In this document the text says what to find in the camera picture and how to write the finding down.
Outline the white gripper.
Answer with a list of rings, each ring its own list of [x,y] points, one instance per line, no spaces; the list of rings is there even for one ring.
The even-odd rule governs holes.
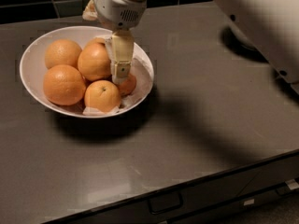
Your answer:
[[[144,11],[147,0],[90,0],[84,8],[82,18],[96,21],[111,30],[136,27]],[[128,78],[134,54],[134,38],[129,30],[118,30],[105,39],[108,57],[111,60],[112,81],[120,85]]]

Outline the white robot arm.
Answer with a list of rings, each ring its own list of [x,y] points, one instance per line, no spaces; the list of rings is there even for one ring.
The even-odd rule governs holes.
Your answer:
[[[235,29],[261,52],[280,76],[299,92],[299,0],[213,0]],[[114,80],[128,76],[133,58],[130,29],[136,27],[147,0],[90,0],[82,17],[112,30]]]

